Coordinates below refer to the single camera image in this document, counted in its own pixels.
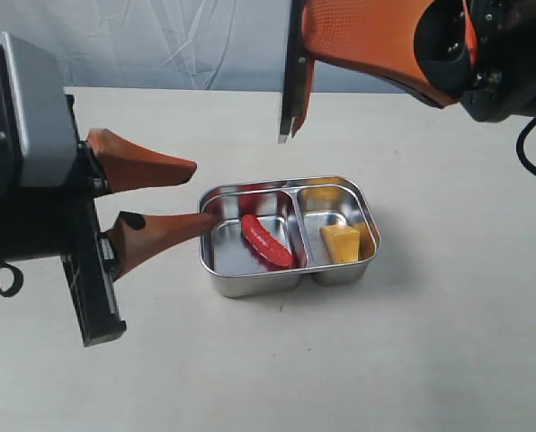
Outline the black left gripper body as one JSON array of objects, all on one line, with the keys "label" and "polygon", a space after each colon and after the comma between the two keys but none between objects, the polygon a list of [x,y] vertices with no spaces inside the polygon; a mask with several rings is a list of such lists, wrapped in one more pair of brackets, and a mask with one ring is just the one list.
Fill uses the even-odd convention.
[{"label": "black left gripper body", "polygon": [[114,289],[117,261],[100,228],[94,200],[110,193],[86,140],[77,140],[76,161],[59,188],[19,188],[0,197],[0,295],[13,297],[24,276],[15,262],[59,257],[85,346],[121,337]]}]

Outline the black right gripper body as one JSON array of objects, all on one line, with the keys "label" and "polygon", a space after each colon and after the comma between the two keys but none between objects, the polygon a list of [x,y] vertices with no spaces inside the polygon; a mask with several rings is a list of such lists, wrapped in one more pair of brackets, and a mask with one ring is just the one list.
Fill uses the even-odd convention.
[{"label": "black right gripper body", "polygon": [[433,1],[414,52],[429,84],[475,121],[536,117],[536,1]]}]

